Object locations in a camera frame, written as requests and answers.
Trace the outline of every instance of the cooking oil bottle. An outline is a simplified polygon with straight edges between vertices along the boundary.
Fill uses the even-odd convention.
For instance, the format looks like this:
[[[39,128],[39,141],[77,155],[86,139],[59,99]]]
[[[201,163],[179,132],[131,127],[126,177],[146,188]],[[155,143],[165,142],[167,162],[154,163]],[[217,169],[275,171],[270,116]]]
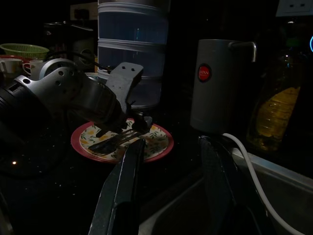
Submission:
[[[247,140],[261,150],[278,149],[296,104],[305,72],[299,44],[288,39],[287,49],[269,61],[247,133]]]

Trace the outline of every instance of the kettle handle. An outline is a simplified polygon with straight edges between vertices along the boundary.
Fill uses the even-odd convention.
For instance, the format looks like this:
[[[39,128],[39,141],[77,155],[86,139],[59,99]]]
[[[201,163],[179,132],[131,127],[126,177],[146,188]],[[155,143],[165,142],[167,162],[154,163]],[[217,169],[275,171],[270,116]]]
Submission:
[[[245,43],[231,42],[228,44],[229,49],[235,49],[238,47],[252,47],[253,48],[252,62],[256,61],[257,46],[256,46],[255,42],[245,42]]]

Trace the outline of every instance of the wall socket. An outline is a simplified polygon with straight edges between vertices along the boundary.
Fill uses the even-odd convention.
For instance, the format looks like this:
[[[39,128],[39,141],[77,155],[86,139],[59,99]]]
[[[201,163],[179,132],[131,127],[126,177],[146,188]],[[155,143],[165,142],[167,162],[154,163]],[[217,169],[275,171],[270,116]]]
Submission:
[[[89,20],[98,20],[98,2],[75,4],[70,6],[70,20],[76,21],[75,10],[88,10]]]
[[[279,0],[276,16],[313,15],[313,0]]]

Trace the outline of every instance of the green basket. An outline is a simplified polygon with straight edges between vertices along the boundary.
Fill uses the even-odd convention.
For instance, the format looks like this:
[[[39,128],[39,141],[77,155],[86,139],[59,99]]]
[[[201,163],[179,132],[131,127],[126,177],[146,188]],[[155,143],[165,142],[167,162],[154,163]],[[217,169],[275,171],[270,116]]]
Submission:
[[[6,43],[0,45],[7,55],[19,55],[33,60],[43,60],[49,49],[29,44]]]

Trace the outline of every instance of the red logo label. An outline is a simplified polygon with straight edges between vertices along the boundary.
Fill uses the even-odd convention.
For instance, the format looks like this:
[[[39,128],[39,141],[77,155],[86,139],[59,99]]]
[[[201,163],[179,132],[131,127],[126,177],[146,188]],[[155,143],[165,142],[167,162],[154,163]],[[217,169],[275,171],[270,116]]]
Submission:
[[[198,70],[198,78],[201,82],[207,81],[211,77],[211,71],[208,66],[202,65]]]

